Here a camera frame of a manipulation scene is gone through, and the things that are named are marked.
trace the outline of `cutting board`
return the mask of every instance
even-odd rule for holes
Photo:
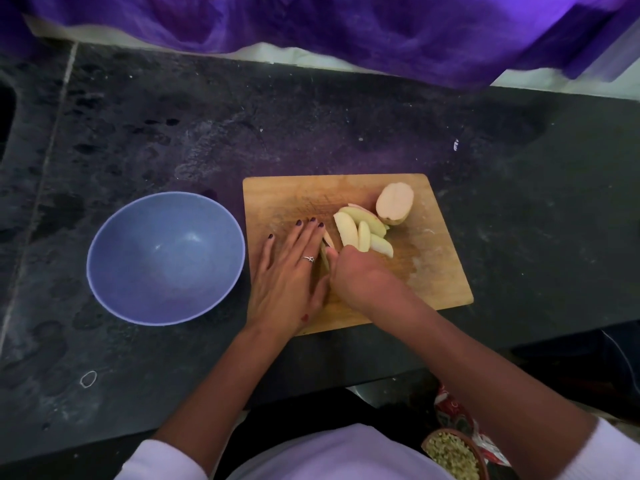
[[[273,233],[279,238],[277,252],[277,244],[283,242],[298,219],[316,217],[324,222],[336,248],[341,249],[333,214],[348,203],[375,212],[380,192],[393,182],[411,185],[415,198],[409,217],[404,223],[391,227],[385,236],[394,247],[394,257],[379,256],[396,276],[436,310],[472,303],[474,298],[467,277],[436,197],[427,177],[418,173],[245,178],[244,213],[252,275],[268,235]],[[326,270],[318,259],[314,265],[314,284],[324,273]],[[300,335],[368,322],[331,291],[322,313]]]

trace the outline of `white shirt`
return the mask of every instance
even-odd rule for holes
[[[277,445],[228,480],[452,480],[424,455],[370,426],[322,431]],[[640,445],[604,420],[557,480],[638,480]],[[194,460],[156,440],[143,441],[116,480],[207,480]]]

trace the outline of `countertop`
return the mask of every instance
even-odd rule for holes
[[[181,325],[94,300],[93,235],[150,193],[205,193],[244,227],[245,177],[425,173],[475,297],[443,311],[462,330],[499,349],[640,317],[635,102],[84,44],[2,73],[0,463],[158,427],[242,327],[248,266]],[[298,337],[250,404],[420,367],[373,325]]]

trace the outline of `cut potato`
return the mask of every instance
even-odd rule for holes
[[[371,249],[392,258],[394,256],[393,246],[381,237],[371,234]]]
[[[358,224],[358,250],[366,253],[371,247],[371,231],[366,221]]]
[[[397,226],[404,222],[412,205],[413,189],[404,182],[398,182],[388,184],[382,190],[376,202],[376,212],[384,224]]]
[[[333,215],[336,227],[340,233],[343,246],[358,248],[358,229],[353,218],[345,212],[337,212]]]
[[[322,258],[322,262],[326,267],[327,271],[331,271],[331,267],[329,266],[329,259],[326,258],[326,247],[335,248],[333,245],[333,240],[327,231],[324,231],[324,236],[322,236],[322,242],[320,243],[320,257]]]
[[[373,234],[384,237],[387,233],[385,225],[382,224],[380,219],[373,212],[370,212],[367,209],[355,206],[355,204],[349,204],[347,207],[343,207],[338,210],[338,212],[344,212],[345,214],[350,215],[356,225],[360,225],[362,221],[365,221]]]

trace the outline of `small bowl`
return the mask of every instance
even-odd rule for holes
[[[244,236],[218,202],[187,192],[142,197],[108,218],[86,261],[91,291],[140,325],[186,322],[220,303],[244,266]]]
[[[440,428],[440,429],[436,429],[435,431],[432,431],[430,434],[428,434],[428,436],[424,439],[424,441],[420,445],[420,448],[422,448],[422,451],[427,453],[427,450],[426,450],[427,444],[429,443],[429,441],[431,441],[431,439],[434,436],[437,436],[439,433],[450,433],[454,436],[459,437],[462,441],[464,441],[464,443],[468,446],[469,450],[471,450],[474,453],[474,456],[476,457],[480,480],[489,480],[489,470],[487,470],[486,468],[486,463],[484,462],[484,455],[480,451],[480,448],[478,448],[478,446],[474,443],[474,441],[471,438],[469,438],[466,434],[461,433],[457,429]]]

